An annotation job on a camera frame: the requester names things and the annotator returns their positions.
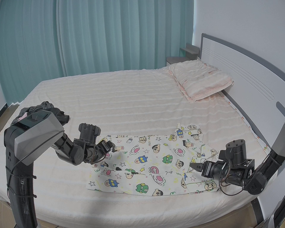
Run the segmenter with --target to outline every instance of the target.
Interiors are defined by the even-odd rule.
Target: robotic arm
[[[245,140],[243,139],[228,143],[226,150],[220,151],[219,160],[221,161],[206,160],[204,163],[190,163],[190,167],[202,172],[203,177],[217,180],[220,187],[225,187],[223,183],[233,184],[242,187],[242,190],[246,190],[252,195],[260,194],[285,160],[285,124],[269,155],[256,170],[254,170],[254,159],[247,159]]]
[[[80,137],[72,142],[54,114],[41,110],[4,131],[7,192],[17,228],[40,227],[34,208],[33,165],[43,152],[52,147],[57,156],[68,163],[94,164],[103,160],[115,146],[104,140],[95,144],[101,133],[97,126],[82,123],[78,130]]]

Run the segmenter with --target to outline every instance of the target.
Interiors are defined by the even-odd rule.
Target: curtain fold
[[[1,0],[7,103],[52,78],[165,66],[192,43],[194,0]]]

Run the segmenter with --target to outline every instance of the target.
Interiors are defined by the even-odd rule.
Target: white headboard
[[[254,53],[205,33],[199,57],[232,76],[234,85],[223,92],[271,147],[285,122],[285,73]]]

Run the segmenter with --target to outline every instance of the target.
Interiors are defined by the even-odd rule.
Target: bed sheet
[[[203,140],[216,150],[227,142],[246,140],[247,157],[256,166],[266,154],[239,114],[219,94],[188,103],[165,68],[70,76],[43,81],[21,103],[21,108],[43,101],[70,115],[67,135],[79,137],[78,125],[90,123],[101,135],[169,135],[176,124],[195,123]],[[1,131],[0,196],[6,195],[5,147]],[[191,227],[219,218],[255,198],[247,192],[229,197],[222,192],[146,197],[91,191],[85,188],[89,164],[72,166],[49,148],[34,163],[34,193],[39,219],[69,228]],[[239,190],[229,186],[226,192]]]

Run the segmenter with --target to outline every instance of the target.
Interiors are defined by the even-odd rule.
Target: star print
[[[121,179],[120,174],[115,175],[117,177],[117,179]]]
[[[92,182],[92,181],[90,181],[90,186],[92,187],[92,186],[95,186],[95,183],[94,182]]]
[[[194,176],[191,176],[190,179],[191,181],[195,181],[196,178]]]

